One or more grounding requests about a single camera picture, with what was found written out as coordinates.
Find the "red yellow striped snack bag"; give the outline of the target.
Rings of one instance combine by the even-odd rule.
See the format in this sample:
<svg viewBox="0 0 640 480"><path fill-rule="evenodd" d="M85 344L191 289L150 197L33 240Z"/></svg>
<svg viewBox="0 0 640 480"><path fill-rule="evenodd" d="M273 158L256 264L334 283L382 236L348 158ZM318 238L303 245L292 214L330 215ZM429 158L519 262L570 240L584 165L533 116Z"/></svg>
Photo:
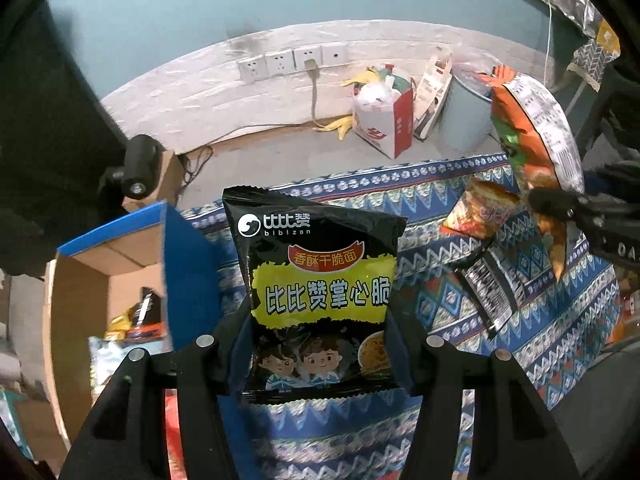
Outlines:
<svg viewBox="0 0 640 480"><path fill-rule="evenodd" d="M476 177L469 178L463 194L442 222L440 232L489 240L498 233L519 203L520 198L504 186Z"/></svg>

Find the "orange white large snack bag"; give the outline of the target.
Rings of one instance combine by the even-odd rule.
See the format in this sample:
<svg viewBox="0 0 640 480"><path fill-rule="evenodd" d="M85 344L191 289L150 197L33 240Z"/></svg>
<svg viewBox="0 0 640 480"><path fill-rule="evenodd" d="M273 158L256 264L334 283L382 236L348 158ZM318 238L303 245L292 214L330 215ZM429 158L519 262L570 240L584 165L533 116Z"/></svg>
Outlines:
<svg viewBox="0 0 640 480"><path fill-rule="evenodd" d="M552 93L534 77L506 65L495 67L487 82L491 121L520 191L584 192L578 147Z"/></svg>

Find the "black yellow noodle snack bag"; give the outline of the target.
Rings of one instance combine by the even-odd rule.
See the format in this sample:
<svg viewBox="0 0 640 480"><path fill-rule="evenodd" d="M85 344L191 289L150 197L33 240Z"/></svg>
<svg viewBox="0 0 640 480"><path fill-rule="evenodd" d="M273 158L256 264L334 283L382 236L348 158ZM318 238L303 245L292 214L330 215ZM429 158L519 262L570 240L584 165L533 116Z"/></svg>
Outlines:
<svg viewBox="0 0 640 480"><path fill-rule="evenodd" d="M248 185L222 203L250 304L247 400L392 388L384 330L406 219Z"/></svg>

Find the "silver foil snack bag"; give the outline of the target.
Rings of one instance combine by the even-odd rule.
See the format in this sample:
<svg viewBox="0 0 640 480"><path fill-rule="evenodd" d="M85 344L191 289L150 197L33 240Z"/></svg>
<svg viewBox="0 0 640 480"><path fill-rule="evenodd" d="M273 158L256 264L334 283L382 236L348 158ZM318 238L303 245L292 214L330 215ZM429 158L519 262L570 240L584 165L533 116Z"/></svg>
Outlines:
<svg viewBox="0 0 640 480"><path fill-rule="evenodd" d="M107 340L96 336L88 338L90 353L90 387L92 402L96 402L106 384L127 354L134 349L143 349L153 354L172 350L169 338L150 340Z"/></svg>

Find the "orange chip bag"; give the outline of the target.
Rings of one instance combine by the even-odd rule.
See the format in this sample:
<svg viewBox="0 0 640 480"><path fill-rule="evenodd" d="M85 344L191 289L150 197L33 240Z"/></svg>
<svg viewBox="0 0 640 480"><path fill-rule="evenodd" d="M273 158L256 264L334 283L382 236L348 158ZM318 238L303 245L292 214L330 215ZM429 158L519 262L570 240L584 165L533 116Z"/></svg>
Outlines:
<svg viewBox="0 0 640 480"><path fill-rule="evenodd" d="M151 287L142 287L140 301L130 314L127 339L156 339L165 336L163 298Z"/></svg>

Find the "light blue waste bin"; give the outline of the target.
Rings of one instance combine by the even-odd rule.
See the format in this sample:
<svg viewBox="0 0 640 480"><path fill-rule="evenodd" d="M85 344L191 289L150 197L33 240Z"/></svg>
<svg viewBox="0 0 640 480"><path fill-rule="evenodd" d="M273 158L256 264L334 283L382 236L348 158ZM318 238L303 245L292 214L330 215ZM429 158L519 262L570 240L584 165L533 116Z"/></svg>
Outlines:
<svg viewBox="0 0 640 480"><path fill-rule="evenodd" d="M448 148L466 152L489 136L491 92L491 85L479 74L458 66L452 70L440 116L440 134Z"/></svg>

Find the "blue cardboard box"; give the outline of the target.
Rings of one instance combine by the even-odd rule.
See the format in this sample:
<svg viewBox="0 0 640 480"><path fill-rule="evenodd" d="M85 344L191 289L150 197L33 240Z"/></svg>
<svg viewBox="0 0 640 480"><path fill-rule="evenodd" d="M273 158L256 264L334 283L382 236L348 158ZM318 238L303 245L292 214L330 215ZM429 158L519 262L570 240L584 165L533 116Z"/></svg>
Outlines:
<svg viewBox="0 0 640 480"><path fill-rule="evenodd" d="M88 340L132 307L143 287L164 300L172 348L219 322L218 258L212 244L168 203L104 224L58 248L47 268L43 345L58 431L73 441L91 405Z"/></svg>

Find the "white carton leaning on bin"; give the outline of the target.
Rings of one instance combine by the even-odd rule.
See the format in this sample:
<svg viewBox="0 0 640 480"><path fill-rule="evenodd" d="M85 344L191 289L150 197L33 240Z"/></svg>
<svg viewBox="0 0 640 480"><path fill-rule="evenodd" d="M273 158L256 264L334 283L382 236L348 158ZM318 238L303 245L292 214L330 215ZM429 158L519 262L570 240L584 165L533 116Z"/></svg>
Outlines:
<svg viewBox="0 0 640 480"><path fill-rule="evenodd" d="M439 118L451 81L451 52L437 46L427 61L420 82L414 90L413 135L424 141Z"/></svg>

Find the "red white paper bag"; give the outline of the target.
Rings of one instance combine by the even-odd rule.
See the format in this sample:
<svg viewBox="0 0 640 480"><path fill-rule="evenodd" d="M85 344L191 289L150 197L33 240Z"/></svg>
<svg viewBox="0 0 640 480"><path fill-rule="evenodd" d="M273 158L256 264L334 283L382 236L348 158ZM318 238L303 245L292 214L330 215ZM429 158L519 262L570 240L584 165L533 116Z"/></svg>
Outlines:
<svg viewBox="0 0 640 480"><path fill-rule="evenodd" d="M389 159L410 148L413 139L413 80L392 64L375 67L378 80L355 82L352 130Z"/></svg>

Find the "banana peel on floor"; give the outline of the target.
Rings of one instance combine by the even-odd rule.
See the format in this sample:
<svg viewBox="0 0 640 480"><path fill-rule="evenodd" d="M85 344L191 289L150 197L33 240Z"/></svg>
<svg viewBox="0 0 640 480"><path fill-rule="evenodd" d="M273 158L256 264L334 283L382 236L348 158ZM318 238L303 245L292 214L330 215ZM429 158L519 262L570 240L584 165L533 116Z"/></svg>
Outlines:
<svg viewBox="0 0 640 480"><path fill-rule="evenodd" d="M337 133L337 139L343 141L347 133L352 130L352 125L354 124L354 118L352 115L346 115L340 118L335 119L333 122L329 122L326 125L321 125L320 122L316 123L316 128L314 130L319 132L332 132L335 131Z"/></svg>

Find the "black spotlight on box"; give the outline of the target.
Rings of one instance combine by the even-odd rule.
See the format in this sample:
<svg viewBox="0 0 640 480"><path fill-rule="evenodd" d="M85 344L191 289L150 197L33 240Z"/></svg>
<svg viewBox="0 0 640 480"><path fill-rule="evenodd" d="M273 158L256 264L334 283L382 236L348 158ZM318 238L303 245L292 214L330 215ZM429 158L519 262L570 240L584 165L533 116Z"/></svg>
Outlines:
<svg viewBox="0 0 640 480"><path fill-rule="evenodd" d="M152 136L138 134L129 139L122 166L105 169L100 190L106 186L118 186L128 198L147 198L160 182L163 151L163 145Z"/></svg>

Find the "black softbox light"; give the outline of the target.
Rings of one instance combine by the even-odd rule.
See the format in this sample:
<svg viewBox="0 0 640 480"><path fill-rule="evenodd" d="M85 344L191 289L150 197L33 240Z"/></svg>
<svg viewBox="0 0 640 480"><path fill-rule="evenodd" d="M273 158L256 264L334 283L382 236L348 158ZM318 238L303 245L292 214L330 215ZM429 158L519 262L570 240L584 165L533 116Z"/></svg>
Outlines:
<svg viewBox="0 0 640 480"><path fill-rule="evenodd" d="M1 51L2 270L38 278L61 245L123 216L103 176L125 151L43 4Z"/></svg>

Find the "white wall socket strip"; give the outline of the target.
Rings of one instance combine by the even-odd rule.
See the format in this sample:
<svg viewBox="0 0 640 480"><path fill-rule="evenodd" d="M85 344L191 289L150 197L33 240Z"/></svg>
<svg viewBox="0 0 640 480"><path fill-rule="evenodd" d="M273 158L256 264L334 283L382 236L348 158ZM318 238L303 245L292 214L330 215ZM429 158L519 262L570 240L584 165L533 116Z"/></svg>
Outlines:
<svg viewBox="0 0 640 480"><path fill-rule="evenodd" d="M250 84L272 77L304 72L312 66L342 66L349 61L349 46L346 42L329 42L241 58L236 62L236 66L238 66L241 80Z"/></svg>

